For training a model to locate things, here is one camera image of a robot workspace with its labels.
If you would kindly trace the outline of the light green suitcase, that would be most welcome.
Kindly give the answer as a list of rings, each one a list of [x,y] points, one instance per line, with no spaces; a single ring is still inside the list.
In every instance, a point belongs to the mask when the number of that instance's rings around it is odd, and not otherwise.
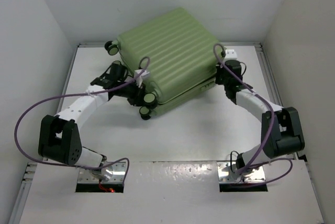
[[[146,68],[143,120],[161,116],[215,86],[217,38],[179,7],[105,43],[109,55],[120,54],[131,74]]]

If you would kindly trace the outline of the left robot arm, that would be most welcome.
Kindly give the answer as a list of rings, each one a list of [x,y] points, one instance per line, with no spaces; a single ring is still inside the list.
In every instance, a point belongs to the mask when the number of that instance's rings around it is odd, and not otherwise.
[[[106,158],[82,145],[80,129],[99,107],[114,96],[124,97],[133,105],[140,103],[144,97],[143,81],[149,75],[146,68],[141,68],[128,79],[128,69],[120,61],[114,61],[103,74],[90,82],[84,93],[77,94],[77,100],[70,106],[42,119],[39,155],[68,166],[100,169]]]

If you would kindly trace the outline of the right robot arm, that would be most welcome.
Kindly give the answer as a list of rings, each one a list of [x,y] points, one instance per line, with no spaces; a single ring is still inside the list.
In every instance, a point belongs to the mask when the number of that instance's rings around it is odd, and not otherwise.
[[[227,98],[261,123],[261,143],[238,154],[234,172],[243,173],[252,166],[305,148],[297,109],[273,104],[254,92],[243,82],[240,61],[217,64],[215,83],[224,86]]]

